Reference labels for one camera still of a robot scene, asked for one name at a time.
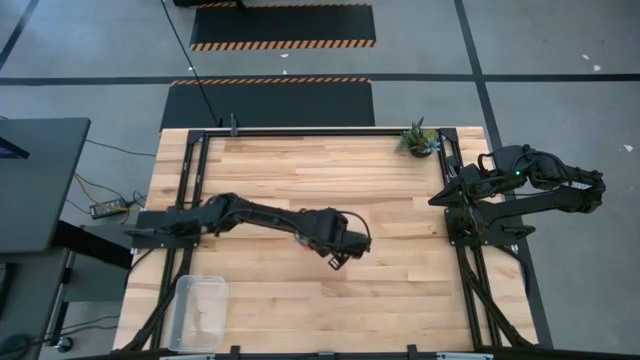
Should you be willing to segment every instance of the orange and black striped tape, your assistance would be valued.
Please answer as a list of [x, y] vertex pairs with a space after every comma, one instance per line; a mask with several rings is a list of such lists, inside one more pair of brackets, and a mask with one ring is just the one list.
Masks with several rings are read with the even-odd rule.
[[246, 41], [192, 44], [191, 51], [225, 50], [273, 50], [273, 49], [328, 49], [367, 48], [376, 44], [375, 40], [288, 40], [288, 41]]
[[[285, 83], [330, 83], [330, 82], [368, 82], [368, 78], [253, 78], [253, 79], [216, 79], [216, 80], [200, 80], [202, 85], [231, 85], [231, 84], [285, 84]], [[198, 85], [198, 80], [176, 80], [171, 83], [173, 85]]]
[[[198, 6], [198, 9], [210, 8], [210, 7], [236, 7], [235, 2], [220, 2], [212, 4], [203, 4]], [[357, 3], [357, 4], [278, 4], [278, 5], [245, 5], [247, 8], [266, 8], [266, 7], [319, 7], [319, 6], [371, 6], [371, 4]]]

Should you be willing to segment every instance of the wood grain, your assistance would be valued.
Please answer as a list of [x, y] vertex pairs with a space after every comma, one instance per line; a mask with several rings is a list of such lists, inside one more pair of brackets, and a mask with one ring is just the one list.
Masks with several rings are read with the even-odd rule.
[[[482, 128], [458, 128], [458, 134], [465, 163], [487, 152]], [[162, 133], [149, 209], [174, 203], [186, 135], [186, 130]], [[228, 352], [231, 345], [265, 353], [386, 352], [406, 351], [411, 343], [420, 351], [471, 350], [443, 209], [427, 204], [443, 187], [438, 159], [396, 153], [397, 140], [212, 139], [204, 199], [235, 192], [291, 210], [332, 206], [363, 216], [373, 237], [371, 253], [340, 271], [298, 246], [291, 235], [274, 230], [242, 225], [220, 238], [203, 237], [191, 274], [222, 276], [230, 288], [226, 334], [217, 352]], [[187, 196], [193, 184], [192, 176]], [[355, 218], [349, 226], [364, 231]], [[164, 254], [155, 251], [131, 274], [115, 348], [131, 339], [155, 305]], [[494, 249], [486, 249], [485, 258], [496, 302], [535, 342], [518, 264]], [[479, 310], [486, 342], [486, 320]], [[171, 319], [168, 314], [166, 324]], [[169, 329], [165, 326], [164, 345]]]

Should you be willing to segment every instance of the black desk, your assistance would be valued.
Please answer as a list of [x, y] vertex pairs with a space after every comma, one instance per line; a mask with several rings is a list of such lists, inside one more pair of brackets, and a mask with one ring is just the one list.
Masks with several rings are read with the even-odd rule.
[[[89, 130], [89, 119], [0, 120], [0, 134], [29, 152], [0, 159], [0, 262], [15, 264], [0, 317], [0, 342], [14, 334], [42, 338], [54, 312], [58, 335], [66, 306], [59, 294], [72, 251], [121, 268], [129, 249], [59, 220]], [[36, 359], [34, 347], [24, 359]]]

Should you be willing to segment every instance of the potted plant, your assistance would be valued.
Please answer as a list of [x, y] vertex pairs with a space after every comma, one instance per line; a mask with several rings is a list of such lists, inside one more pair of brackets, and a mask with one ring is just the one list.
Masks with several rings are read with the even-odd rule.
[[402, 132], [396, 151], [406, 147], [411, 155], [417, 158], [424, 158], [440, 151], [438, 133], [434, 129], [423, 130], [421, 127], [423, 121], [424, 116], [418, 123], [411, 124], [411, 129]]

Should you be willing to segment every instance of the clear plastic container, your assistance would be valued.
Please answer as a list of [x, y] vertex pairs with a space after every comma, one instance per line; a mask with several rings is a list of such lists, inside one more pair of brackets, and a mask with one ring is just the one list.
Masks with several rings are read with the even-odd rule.
[[178, 279], [169, 349], [213, 352], [224, 338], [229, 286], [219, 276]]

